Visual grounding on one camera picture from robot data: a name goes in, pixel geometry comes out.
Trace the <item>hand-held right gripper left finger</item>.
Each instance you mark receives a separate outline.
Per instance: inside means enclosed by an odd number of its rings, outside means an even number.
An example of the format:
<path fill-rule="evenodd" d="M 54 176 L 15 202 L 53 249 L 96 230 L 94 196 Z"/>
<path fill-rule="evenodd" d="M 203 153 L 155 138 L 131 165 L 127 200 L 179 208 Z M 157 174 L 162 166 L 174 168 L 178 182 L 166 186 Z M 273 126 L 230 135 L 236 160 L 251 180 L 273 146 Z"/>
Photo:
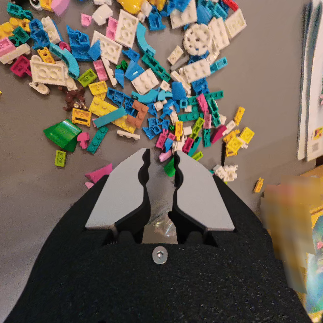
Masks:
<path fill-rule="evenodd" d="M 115 238 L 128 231 L 136 243 L 142 243 L 144 227 L 151 217 L 146 186 L 150 163 L 150 149 L 141 148 L 109 174 L 86 222 L 86 229 L 111 230 Z"/>

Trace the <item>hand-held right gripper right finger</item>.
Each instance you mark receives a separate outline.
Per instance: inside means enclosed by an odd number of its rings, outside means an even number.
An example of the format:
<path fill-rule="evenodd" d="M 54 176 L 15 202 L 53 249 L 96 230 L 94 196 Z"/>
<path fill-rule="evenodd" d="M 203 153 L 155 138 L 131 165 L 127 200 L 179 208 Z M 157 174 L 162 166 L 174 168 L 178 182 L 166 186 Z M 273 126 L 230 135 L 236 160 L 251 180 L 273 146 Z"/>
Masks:
<path fill-rule="evenodd" d="M 192 232 L 208 241 L 213 232 L 235 231 L 235 225 L 214 176 L 182 151 L 175 152 L 175 191 L 169 218 L 175 225 L 178 244 Z"/>

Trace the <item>green curved lego piece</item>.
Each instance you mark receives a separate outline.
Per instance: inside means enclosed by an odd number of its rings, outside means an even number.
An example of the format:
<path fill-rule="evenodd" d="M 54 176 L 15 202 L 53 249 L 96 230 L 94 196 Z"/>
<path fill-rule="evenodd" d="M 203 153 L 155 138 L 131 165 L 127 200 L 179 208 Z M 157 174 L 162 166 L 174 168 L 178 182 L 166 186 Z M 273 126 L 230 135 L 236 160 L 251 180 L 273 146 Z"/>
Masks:
<path fill-rule="evenodd" d="M 176 169 L 174 167 L 174 157 L 164 166 L 164 171 L 169 177 L 175 176 Z"/>

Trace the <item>pile of colourful lego pieces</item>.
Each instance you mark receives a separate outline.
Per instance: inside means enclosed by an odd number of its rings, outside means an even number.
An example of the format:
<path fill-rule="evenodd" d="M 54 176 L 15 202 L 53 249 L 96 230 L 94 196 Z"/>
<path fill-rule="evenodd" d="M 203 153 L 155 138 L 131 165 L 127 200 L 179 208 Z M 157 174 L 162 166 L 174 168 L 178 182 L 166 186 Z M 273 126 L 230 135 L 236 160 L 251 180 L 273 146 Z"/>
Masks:
<path fill-rule="evenodd" d="M 247 149 L 255 133 L 237 127 L 245 109 L 238 107 L 226 121 L 217 100 L 223 91 L 211 92 L 207 77 L 228 65 L 220 51 L 246 27 L 235 1 L 93 1 L 93 14 L 80 14 L 83 28 L 92 22 L 106 25 L 92 39 L 66 26 L 65 42 L 54 19 L 37 19 L 9 1 L 8 22 L 1 24 L 1 63 L 18 77 L 28 75 L 29 86 L 49 95 L 57 86 L 65 95 L 68 119 L 82 129 L 80 147 L 94 154 L 108 132 L 139 140 L 143 129 L 157 137 L 160 162 L 182 151 L 196 161 L 201 141 L 205 148 L 223 140 L 223 157 Z"/>

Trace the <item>magenta lego slope piece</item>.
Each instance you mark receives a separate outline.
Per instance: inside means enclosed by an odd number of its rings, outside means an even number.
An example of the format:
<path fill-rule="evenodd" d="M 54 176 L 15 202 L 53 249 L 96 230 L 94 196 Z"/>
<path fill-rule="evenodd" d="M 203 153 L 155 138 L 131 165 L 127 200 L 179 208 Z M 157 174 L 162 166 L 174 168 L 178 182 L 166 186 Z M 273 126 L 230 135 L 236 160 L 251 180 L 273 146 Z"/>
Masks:
<path fill-rule="evenodd" d="M 97 169 L 95 171 L 92 171 L 92 172 L 88 172 L 85 174 L 85 177 L 90 180 L 91 182 L 93 183 L 96 183 L 98 182 L 103 176 L 105 175 L 110 175 L 110 173 L 112 172 L 113 170 L 113 166 L 112 166 L 112 163 L 100 168 L 100 169 Z"/>

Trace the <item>large green lego slope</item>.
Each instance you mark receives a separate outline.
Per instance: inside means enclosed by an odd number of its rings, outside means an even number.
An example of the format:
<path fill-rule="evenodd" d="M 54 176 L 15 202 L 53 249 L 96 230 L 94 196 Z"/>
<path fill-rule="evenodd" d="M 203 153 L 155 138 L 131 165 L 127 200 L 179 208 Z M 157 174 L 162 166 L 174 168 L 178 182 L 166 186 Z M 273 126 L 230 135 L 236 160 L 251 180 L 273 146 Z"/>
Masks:
<path fill-rule="evenodd" d="M 45 136 L 60 148 L 74 152 L 77 146 L 77 136 L 82 132 L 70 119 L 65 119 L 43 130 Z"/>

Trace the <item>yellow lego set box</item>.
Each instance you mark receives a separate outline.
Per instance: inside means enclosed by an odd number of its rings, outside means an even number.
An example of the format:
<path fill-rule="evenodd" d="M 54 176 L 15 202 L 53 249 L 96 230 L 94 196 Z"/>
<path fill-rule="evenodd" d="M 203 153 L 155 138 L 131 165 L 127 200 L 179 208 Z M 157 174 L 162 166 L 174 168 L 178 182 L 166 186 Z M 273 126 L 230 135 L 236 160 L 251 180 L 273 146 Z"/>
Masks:
<path fill-rule="evenodd" d="M 310 209 L 315 254 L 307 254 L 304 282 L 307 293 L 301 302 L 312 322 L 323 322 L 323 206 Z"/>

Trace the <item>lego instruction booklet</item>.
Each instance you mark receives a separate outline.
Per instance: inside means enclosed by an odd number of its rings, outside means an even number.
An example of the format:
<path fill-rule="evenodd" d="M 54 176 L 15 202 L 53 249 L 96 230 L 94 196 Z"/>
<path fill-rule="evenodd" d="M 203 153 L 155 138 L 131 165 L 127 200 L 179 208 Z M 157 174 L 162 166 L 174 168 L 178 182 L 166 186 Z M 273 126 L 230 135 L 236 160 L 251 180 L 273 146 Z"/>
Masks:
<path fill-rule="evenodd" d="M 323 154 L 323 1 L 309 1 L 302 16 L 302 59 L 297 159 Z"/>

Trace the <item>clear plastic bag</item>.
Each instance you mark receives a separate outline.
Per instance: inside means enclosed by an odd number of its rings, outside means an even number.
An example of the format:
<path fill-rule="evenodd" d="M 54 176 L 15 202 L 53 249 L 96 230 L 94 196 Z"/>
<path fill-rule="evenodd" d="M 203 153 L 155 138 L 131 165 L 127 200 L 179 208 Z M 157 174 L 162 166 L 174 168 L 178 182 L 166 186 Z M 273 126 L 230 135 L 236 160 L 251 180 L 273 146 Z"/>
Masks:
<path fill-rule="evenodd" d="M 154 231 L 167 238 L 176 236 L 176 228 L 172 220 L 169 218 L 168 213 L 171 211 L 170 206 L 166 205 L 159 210 L 156 214 L 152 215 L 148 221 L 148 225 L 152 225 Z"/>

